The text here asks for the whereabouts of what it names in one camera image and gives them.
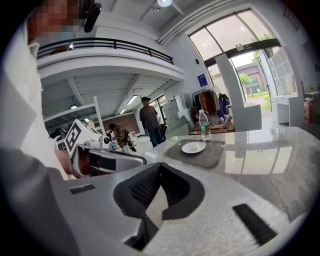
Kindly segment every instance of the dark shirt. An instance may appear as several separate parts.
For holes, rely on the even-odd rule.
[[[140,121],[142,122],[142,126],[144,129],[148,131],[154,130],[160,127],[157,111],[153,106],[146,106],[140,109]]]

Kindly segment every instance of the gray tray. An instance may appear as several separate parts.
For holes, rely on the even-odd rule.
[[[194,154],[184,153],[181,148],[185,144],[194,141],[202,142],[202,140],[181,140],[164,152],[164,155],[192,165],[205,168],[215,167],[219,163],[225,143],[222,141],[207,141],[203,151]]]

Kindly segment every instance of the black railing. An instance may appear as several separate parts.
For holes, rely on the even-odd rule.
[[[149,55],[151,57],[158,58],[165,62],[174,64],[172,57],[157,51],[155,49],[137,44],[134,42],[128,42],[118,39],[100,38],[100,37],[88,37],[88,38],[76,38],[72,40],[64,40],[59,42],[50,43],[41,46],[38,51],[38,59],[58,53],[67,51],[74,51],[83,48],[112,48],[112,49],[124,49],[134,51],[142,54]]]

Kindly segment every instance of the ceiling light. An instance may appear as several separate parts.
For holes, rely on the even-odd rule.
[[[167,7],[172,4],[172,0],[158,0],[158,5],[161,7]]]
[[[127,105],[130,105],[136,99],[136,97],[138,97],[138,95],[133,95]]]

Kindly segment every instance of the person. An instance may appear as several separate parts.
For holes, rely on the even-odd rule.
[[[36,37],[60,32],[79,17],[78,0],[45,0],[16,31],[2,59],[0,80],[0,145],[18,149],[58,169],[64,180],[77,176],[66,150],[56,150],[48,136],[42,113],[42,85],[37,70],[39,44]],[[89,170],[89,157],[81,157],[82,170]]]
[[[127,143],[125,130],[121,126],[114,123],[109,124],[109,129],[113,131],[114,137],[118,142],[119,147],[122,148],[122,151],[127,154],[133,154]]]
[[[160,124],[157,118],[157,111],[153,106],[149,105],[150,98],[142,97],[141,102],[143,108],[140,109],[140,121],[144,129],[145,135],[149,135],[152,146],[156,147],[161,144],[162,137],[160,133]]]

